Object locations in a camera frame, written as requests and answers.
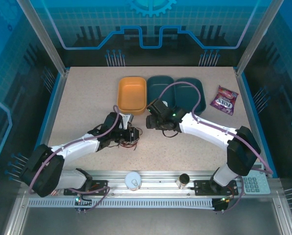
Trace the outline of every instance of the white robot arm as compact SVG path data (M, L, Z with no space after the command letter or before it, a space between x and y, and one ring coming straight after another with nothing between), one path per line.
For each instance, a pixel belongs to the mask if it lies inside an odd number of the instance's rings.
M238 139L228 135L228 132L243 138L260 153L251 131L246 127L236 130L235 128L220 126L197 116L198 121L196 121L191 113L181 108L170 109L158 99L154 100L147 109L151 113L146 119L148 129L157 129L163 132L174 130L191 134L227 151L227 163L218 168L210 179L210 189L214 193L221 191L221 188L227 186L238 175L247 175L256 161L256 156ZM50 154L58 151L38 176L33 190L41 197L47 196L53 190L59 188L83 188L83 190L87 190L91 185L91 176L81 169L63 170L63 167L89 153L100 151L107 147L111 141L135 141L139 138L139 131L134 127L128 127L128 123L132 121L133 116L121 114L115 128L108 135L95 139L95 136L104 133L113 125L115 116L116 113L110 113L99 130L94 128L83 137L70 142L67 148L64 148L66 144L53 147L47 147L44 144L38 146L21 171L20 178L22 181L30 185L42 162Z
M215 193L221 191L221 188L226 187L238 175L248 175L257 159L245 144L228 133L242 138L260 153L255 138L246 127L242 126L237 130L220 126L198 116L195 116L197 119L195 120L191 113L178 107L170 109L159 99L151 102L147 109L151 113L146 119L148 129L162 132L173 130L194 135L227 151L227 163L218 168L210 180L210 188Z
M49 195L60 188L82 188L87 190L91 185L91 176L82 169L63 170L68 163L73 162L89 153L94 153L107 147L111 141L135 141L139 138L139 131L129 126L133 115L120 114L119 119L107 135L95 138L105 133L116 121L117 113L110 113L103 124L89 131L87 134L68 144L48 147L38 146L20 173L20 179L30 185L42 163L53 153L56 154L38 175L33 190L41 197Z

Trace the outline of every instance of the purple candy wrapper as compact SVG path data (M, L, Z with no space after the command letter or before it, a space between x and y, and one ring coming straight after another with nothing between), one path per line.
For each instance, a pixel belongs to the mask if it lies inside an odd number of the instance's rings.
M210 105L232 116L234 112L235 101L238 95L239 94L236 92L219 86L218 94Z

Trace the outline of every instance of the glass panel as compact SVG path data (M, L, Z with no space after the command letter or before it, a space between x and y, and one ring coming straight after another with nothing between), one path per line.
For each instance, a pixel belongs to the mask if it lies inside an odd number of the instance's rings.
M285 0L245 76L279 177L292 185L292 0Z
M235 66L270 0L33 0L69 66Z
M21 155L30 155L35 147L56 76L17 2L1 0L0 234L20 185L16 175L25 161Z

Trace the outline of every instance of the gear logo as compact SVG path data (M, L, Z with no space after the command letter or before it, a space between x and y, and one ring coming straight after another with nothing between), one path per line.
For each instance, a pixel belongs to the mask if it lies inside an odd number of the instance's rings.
M165 14L166 10L172 9L172 4L176 4L176 0L128 0L131 10L135 10L137 14L142 16L153 15L159 16L160 13Z
M0 0L0 15L10 24L18 16L18 7L15 0Z

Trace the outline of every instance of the beige work surface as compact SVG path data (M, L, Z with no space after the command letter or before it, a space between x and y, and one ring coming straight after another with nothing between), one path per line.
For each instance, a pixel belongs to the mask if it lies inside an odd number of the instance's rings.
M117 104L118 82L126 76L145 79L155 75L198 78L204 88L206 110L201 117L220 125L249 127L239 95L230 116L210 106L218 85L240 92L232 67L72 67L61 98L49 146L70 142L103 123ZM66 169L84 170L215 170L226 162L226 152L198 137L180 133L166 138L161 131L146 129L145 111L135 116L133 126L143 135L135 151L123 147L104 148L84 156Z

